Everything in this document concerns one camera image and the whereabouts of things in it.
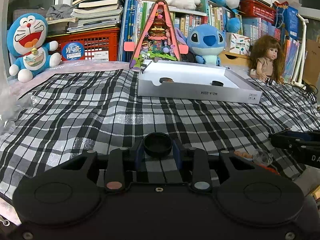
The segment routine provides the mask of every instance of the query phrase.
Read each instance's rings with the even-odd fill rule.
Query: black and white checkered bedsheet
[[[259,105],[138,97],[137,78],[131,70],[57,74],[30,91],[40,102],[20,114],[16,130],[0,145],[0,192],[12,198],[23,177],[41,174],[83,150],[107,154],[131,147],[154,131],[209,154],[261,148],[274,155],[272,167],[291,179],[305,169],[274,149],[268,134],[287,127],[318,129],[313,96],[251,80],[263,91]],[[146,157],[143,168],[166,174],[176,165],[172,156],[161,162]]]

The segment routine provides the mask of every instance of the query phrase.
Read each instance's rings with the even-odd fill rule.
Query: pink triangular toy house
[[[140,68],[145,59],[155,57],[181,61],[181,55],[188,53],[188,46],[178,44],[168,5],[165,0],[157,0],[141,32],[137,45],[124,43],[125,51],[134,51],[129,67]]]

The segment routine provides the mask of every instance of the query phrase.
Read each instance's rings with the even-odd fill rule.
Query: white box
[[[160,78],[173,82],[160,83]],[[212,86],[212,81],[223,87]],[[261,95],[255,85],[226,67],[159,60],[140,71],[138,78],[138,96],[258,104]]]
[[[249,56],[250,38],[236,33],[226,33],[226,51]]]

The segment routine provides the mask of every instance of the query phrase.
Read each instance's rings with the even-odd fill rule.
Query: black lens cap
[[[223,87],[223,83],[220,82],[220,81],[214,81],[214,80],[212,80],[211,85],[212,85],[212,86]]]
[[[150,133],[143,139],[143,147],[146,154],[149,156],[162,158],[171,152],[172,139],[165,133]]]

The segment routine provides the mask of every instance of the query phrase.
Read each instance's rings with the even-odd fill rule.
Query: gray cloth
[[[46,17],[52,17],[54,20],[69,18],[75,6],[70,6],[68,4],[58,4],[52,5],[48,9]]]

